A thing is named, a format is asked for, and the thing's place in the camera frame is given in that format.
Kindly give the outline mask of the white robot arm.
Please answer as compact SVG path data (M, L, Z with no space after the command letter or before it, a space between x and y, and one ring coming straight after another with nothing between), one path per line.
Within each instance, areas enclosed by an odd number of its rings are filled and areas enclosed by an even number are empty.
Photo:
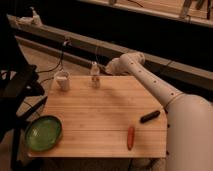
M148 71L141 52L112 59L105 71L133 75L167 112L166 171L213 171L213 105Z

